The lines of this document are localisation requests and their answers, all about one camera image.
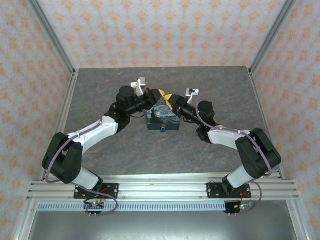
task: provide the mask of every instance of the orange patterned wall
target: orange patterned wall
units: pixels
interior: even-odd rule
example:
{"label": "orange patterned wall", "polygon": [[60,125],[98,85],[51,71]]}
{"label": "orange patterned wall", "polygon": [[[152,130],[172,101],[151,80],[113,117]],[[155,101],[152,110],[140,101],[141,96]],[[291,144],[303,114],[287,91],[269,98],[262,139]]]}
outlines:
{"label": "orange patterned wall", "polygon": [[0,239],[11,240],[70,75],[26,0],[0,1]]}
{"label": "orange patterned wall", "polygon": [[285,175],[320,236],[320,4],[300,0],[254,76]]}
{"label": "orange patterned wall", "polygon": [[285,0],[40,0],[75,68],[250,66]]}

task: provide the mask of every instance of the black mounting plate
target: black mounting plate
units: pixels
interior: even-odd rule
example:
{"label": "black mounting plate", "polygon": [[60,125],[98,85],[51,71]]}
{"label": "black mounting plate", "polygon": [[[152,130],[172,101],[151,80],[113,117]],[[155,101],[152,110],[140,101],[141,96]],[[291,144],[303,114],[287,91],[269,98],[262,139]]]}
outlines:
{"label": "black mounting plate", "polygon": [[[115,199],[118,198],[119,193],[119,183],[103,183],[102,189],[106,189],[104,192],[105,194],[108,194]],[[74,190],[74,199],[102,199],[104,196],[98,195],[95,197],[93,193],[87,192],[83,190],[82,188],[75,187]]]}
{"label": "black mounting plate", "polygon": [[240,192],[248,194],[251,198],[251,190],[249,184],[244,184],[237,190],[230,192],[229,195],[223,190],[222,182],[209,182],[206,184],[206,193],[208,199],[240,199]]}

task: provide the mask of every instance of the small box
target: small box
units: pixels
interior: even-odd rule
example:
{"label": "small box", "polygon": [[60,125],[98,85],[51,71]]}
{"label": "small box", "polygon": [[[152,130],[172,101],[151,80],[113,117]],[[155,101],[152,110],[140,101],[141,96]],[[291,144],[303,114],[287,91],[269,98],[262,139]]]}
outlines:
{"label": "small box", "polygon": [[180,117],[175,115],[165,103],[157,103],[146,113],[148,130],[177,131],[180,127]]}

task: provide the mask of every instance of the gray stone surface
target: gray stone surface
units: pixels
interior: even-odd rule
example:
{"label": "gray stone surface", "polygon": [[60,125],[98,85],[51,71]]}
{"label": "gray stone surface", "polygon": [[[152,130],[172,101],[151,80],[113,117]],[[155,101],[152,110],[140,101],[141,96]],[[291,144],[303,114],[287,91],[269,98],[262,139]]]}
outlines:
{"label": "gray stone surface", "polygon": [[[265,129],[246,67],[153,67],[81,69],[66,123],[72,133],[99,119],[91,106],[94,92],[106,84],[125,84],[145,77],[147,87],[184,96],[186,88],[205,90],[215,121],[225,127]],[[98,94],[95,105],[106,113],[119,88]],[[195,124],[181,121],[179,131],[147,130],[146,118],[131,118],[119,134],[90,148],[82,166],[98,175],[231,172],[241,165],[236,150],[202,142]]]}

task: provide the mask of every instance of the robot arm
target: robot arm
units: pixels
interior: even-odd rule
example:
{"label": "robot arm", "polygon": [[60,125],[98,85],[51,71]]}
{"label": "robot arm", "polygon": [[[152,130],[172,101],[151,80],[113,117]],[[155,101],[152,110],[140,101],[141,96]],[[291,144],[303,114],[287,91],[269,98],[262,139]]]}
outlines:
{"label": "robot arm", "polygon": [[[198,93],[199,91],[197,91],[197,89],[189,89],[189,92]],[[222,188],[227,196],[239,190],[241,186],[249,181],[261,178],[269,171],[261,154],[243,133],[254,139],[271,168],[281,163],[281,157],[278,151],[262,129],[256,128],[252,131],[237,131],[224,128],[214,121],[215,112],[212,102],[201,101],[198,105],[198,113],[204,122],[215,127],[211,129],[199,120],[196,114],[196,108],[189,104],[191,102],[190,98],[174,94],[166,95],[164,98],[173,113],[180,117],[185,117],[187,120],[199,126],[196,131],[202,141],[210,144],[224,145],[238,151],[242,165],[222,180]]]}
{"label": "robot arm", "polygon": [[[160,89],[150,90],[147,88],[142,92],[141,87],[145,85],[144,77],[141,77],[138,82],[131,84],[132,87],[121,87],[116,96],[116,102],[102,117],[102,121],[98,120],[77,132],[55,134],[42,161],[42,167],[48,170],[58,149],[69,139],[78,136],[58,155],[50,173],[65,184],[74,183],[86,189],[100,192],[103,181],[94,173],[81,167],[82,155],[93,145],[122,131],[130,123],[132,114],[151,109],[163,97],[164,92]],[[80,135],[99,123],[100,126],[97,128]]]}

